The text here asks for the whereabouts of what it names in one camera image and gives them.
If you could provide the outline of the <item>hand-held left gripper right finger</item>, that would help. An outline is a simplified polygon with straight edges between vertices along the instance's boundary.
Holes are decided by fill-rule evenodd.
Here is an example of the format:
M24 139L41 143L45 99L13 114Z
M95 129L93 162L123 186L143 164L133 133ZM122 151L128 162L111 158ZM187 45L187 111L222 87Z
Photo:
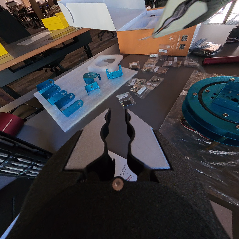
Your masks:
M131 170L169 170L170 164L155 136L153 128L125 110L128 143L127 164Z

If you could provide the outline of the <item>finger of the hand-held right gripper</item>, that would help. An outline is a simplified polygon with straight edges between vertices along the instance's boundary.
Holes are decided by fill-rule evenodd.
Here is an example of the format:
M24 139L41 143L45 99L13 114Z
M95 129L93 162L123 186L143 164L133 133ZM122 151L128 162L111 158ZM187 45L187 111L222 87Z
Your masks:
M186 13L189 7L189 0L169 0L153 33L171 34L174 30L179 31L177 21Z
M195 20L199 17L200 14L206 13L208 10L206 3L190 3L190 7L186 11L186 13L177 21L177 26L179 27L179 31L184 29L184 26L189 24L191 20ZM168 34L155 34L154 38L163 37Z

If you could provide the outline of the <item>white instruction manual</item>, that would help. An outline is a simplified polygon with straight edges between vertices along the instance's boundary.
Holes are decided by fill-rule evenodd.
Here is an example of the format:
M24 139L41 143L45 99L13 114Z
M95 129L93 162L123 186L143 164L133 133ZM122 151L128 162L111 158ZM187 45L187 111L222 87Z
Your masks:
M119 177L121 176L123 179L127 180L127 181L136 181L137 180L137 176L135 173L133 173L128 165L127 165L127 159L111 152L108 150L109 156L115 160L115 177ZM1 239L5 239L9 232L11 231L11 229L13 228L14 224L16 223L18 217L19 217L20 213L16 216L16 218L12 221L12 223L9 225L9 227L5 230L5 232L1 235Z

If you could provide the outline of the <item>red screwdriver handle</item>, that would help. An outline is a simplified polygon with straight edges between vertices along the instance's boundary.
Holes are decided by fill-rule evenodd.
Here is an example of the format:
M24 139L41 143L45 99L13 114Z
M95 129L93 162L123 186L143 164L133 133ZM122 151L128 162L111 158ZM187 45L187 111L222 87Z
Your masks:
M210 57L205 58L202 61L202 65L232 64L232 63L239 63L239 56Z

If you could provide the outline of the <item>pile of small parts bags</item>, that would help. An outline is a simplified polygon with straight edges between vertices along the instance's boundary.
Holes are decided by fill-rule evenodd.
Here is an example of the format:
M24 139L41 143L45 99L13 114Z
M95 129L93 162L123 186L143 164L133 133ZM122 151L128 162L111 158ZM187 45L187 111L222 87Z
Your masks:
M155 68L159 67L156 73L149 69L134 70L136 75L120 89L120 92L129 92L130 98L137 104L143 100L145 105L164 109L171 108L175 103L179 93L186 85L193 70L198 68L198 58L189 55L187 57L178 57L181 61L180 67L162 66L165 62L157 61Z

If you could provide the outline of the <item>teal round turntable base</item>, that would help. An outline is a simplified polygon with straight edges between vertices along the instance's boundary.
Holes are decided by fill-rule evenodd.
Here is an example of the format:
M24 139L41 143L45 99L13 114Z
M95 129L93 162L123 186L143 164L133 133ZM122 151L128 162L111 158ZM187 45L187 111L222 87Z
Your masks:
M213 141L239 146L239 78L217 76L193 84L182 104L188 124Z

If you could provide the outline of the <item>orange white cardboard box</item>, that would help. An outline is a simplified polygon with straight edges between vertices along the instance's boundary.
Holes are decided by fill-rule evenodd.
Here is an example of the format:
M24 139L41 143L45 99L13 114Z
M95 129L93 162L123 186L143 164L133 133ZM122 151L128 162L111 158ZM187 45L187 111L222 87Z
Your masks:
M166 46L166 55L186 56L201 25L138 40L150 36L154 29L118 30L146 10L143 0L61 0L58 5L70 26L116 31L120 52L124 54L157 54Z

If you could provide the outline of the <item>large clear plastic bag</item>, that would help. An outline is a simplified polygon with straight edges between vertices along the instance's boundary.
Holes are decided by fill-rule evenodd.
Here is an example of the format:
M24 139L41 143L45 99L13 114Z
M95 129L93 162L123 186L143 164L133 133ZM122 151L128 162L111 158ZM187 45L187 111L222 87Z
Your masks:
M239 148L224 144L209 147L211 141L181 125L182 103L189 88L214 76L223 75L193 71L159 132L191 163L208 193L239 206Z

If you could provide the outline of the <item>black screwdriver bit tray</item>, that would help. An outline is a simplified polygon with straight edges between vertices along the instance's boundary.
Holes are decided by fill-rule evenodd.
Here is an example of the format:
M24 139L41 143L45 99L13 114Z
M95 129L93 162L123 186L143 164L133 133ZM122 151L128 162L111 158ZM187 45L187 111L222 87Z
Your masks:
M0 175L36 178L52 153L7 133L0 132Z

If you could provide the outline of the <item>red metal case sleeve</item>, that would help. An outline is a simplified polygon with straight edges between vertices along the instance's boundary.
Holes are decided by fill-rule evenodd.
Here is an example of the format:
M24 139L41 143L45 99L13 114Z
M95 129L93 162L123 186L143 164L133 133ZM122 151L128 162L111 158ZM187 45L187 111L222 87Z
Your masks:
M11 136L16 136L24 125L24 120L20 117L1 112L0 113L0 131Z

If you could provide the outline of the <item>wooden side table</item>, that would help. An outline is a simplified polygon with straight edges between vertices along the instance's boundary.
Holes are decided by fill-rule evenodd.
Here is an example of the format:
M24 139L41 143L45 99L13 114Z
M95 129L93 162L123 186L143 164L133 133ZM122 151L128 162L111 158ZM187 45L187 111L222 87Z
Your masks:
M92 53L88 44L92 42L92 38L89 31L90 28L76 29L74 27L53 30L51 33L49 30L44 30L38 34L47 33L47 36L30 43L29 45L18 45L18 43L30 38L27 37L4 46L8 54L0 57L0 87L5 87L9 83L14 82L81 47L86 49L88 58L91 58ZM60 45L59 51L34 63L26 64L23 68L18 70L11 69L12 66L58 45Z

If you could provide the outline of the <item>dark monitor panel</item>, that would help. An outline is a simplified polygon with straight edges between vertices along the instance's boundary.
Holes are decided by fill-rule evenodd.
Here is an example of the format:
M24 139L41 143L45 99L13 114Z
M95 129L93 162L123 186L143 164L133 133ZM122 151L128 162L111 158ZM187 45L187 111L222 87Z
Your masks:
M0 37L11 44L31 34L7 11L0 11Z

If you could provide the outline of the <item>large blue U bracket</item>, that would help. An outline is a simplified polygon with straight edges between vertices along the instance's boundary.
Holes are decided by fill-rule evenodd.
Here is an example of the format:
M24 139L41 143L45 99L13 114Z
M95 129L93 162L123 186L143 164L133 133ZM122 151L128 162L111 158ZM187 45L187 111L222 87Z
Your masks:
M54 86L54 80L53 79L48 79L40 84L38 84L36 86L37 91L42 94L43 92L47 91L48 89L50 89L51 87Z
M60 111L66 116L70 116L76 110L78 110L80 107L83 106L83 100L76 100L74 103L72 103L70 106L66 107L65 109L61 109L62 107L66 106L68 103L70 103L72 100L74 100L75 95L73 93L67 94L65 97L61 99L61 103L59 103L59 109Z
M45 97L51 105L54 105L58 100L66 95L67 91L61 90L60 86L58 85L53 85L53 87L45 92Z

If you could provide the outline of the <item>small blue angled bracket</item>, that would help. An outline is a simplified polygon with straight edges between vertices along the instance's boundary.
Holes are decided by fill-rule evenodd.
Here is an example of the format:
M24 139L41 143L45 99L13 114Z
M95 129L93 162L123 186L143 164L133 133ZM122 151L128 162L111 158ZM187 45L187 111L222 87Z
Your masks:
M86 90L88 95L89 95L90 91L93 91L93 90L96 90L96 89L100 90L100 87L99 87L97 82L93 82L91 84L85 85L84 87L85 87L85 90Z

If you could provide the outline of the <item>teal multi-hole bracket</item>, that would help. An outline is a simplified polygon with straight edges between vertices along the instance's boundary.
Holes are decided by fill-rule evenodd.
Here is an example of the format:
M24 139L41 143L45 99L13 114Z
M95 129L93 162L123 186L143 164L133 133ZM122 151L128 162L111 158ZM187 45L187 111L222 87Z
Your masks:
M94 78L97 78L97 77L99 80L101 80L100 74L98 74L96 72L88 72L83 75L83 80L85 81L85 83L87 85L89 85L89 84L94 83L95 82Z

